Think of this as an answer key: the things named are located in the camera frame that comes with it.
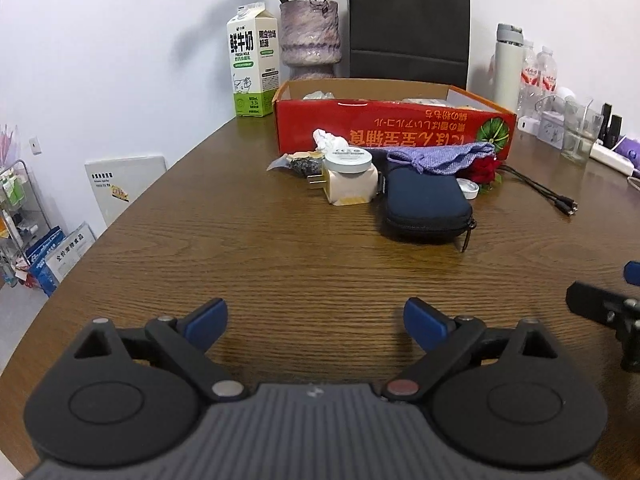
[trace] white electrical panel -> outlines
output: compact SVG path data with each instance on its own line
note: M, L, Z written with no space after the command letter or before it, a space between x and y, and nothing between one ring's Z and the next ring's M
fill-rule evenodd
M84 168L107 227L166 171L163 156L100 160Z

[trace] yellow sticker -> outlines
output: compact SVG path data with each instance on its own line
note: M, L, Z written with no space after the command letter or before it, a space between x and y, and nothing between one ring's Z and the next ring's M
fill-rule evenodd
M124 192L121 187L111 186L111 196L119 198L120 200L124 200L125 202L129 201L129 195Z

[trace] red rose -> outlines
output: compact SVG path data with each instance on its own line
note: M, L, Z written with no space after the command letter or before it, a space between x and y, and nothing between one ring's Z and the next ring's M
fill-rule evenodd
M501 165L500 160L496 160L493 155L483 158L476 158L471 166L460 170L456 176L468 178L476 184L491 184L495 180L495 170Z

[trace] wood grain tabletop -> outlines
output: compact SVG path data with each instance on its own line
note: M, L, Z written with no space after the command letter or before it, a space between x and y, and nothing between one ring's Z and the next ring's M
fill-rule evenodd
M640 375L620 369L608 329L572 316L574 280L637 296L623 265L640 258L640 194L619 173L585 169L517 133L509 163L579 203L562 216L510 176L474 202L468 250L379 234L375 205L331 206L285 171L273 117L232 120L174 165L100 237L45 304L0 377L0 449L25 473L37 456L22 410L80 328L94 317L142 326L210 298L229 326L208 355L247 384L374 381L421 350L401 307L419 296L489 326L542 320L604 394L609 423L592 464L611 479L640 478Z

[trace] red cardboard box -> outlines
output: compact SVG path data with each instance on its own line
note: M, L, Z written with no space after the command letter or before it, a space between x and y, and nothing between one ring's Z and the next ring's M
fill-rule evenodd
M335 99L302 100L321 90ZM444 99L452 107L399 103L405 98ZM354 146L445 146L489 140L507 158L516 115L455 86L391 79L287 81L273 98L280 153L316 148L322 128Z

